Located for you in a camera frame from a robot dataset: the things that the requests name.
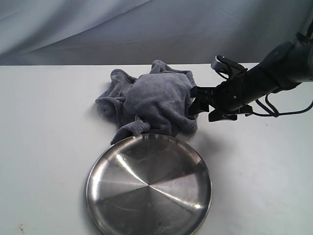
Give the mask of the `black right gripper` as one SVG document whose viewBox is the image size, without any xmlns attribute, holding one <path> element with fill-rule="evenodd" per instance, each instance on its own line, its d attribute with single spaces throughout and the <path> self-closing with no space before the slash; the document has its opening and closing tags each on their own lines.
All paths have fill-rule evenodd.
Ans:
<svg viewBox="0 0 313 235">
<path fill-rule="evenodd" d="M 190 90 L 190 97 L 195 98 L 188 108 L 190 116 L 209 112 L 209 104 L 214 107 L 208 115 L 210 122 L 220 120 L 236 120 L 238 114 L 252 101 L 252 85 L 246 79 L 247 69 L 239 64 L 230 65 L 227 79 L 214 88 L 194 86 Z M 209 104 L 201 98 L 209 98 Z"/>
</svg>

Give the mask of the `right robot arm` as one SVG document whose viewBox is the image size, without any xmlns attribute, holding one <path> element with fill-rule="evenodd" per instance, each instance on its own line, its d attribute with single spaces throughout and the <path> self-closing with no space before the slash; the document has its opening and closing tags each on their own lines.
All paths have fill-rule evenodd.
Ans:
<svg viewBox="0 0 313 235">
<path fill-rule="evenodd" d="M 250 103 L 256 102 L 265 111 L 257 116 L 282 116 L 269 102 L 269 94 L 292 90 L 313 80 L 313 40 L 301 33 L 296 37 L 299 45 L 284 42 L 251 69 L 216 56 L 211 68 L 225 81 L 216 87 L 194 86 L 190 90 L 194 101 L 188 113 L 207 112 L 210 122 L 237 120 L 238 115 L 255 115 Z"/>
</svg>

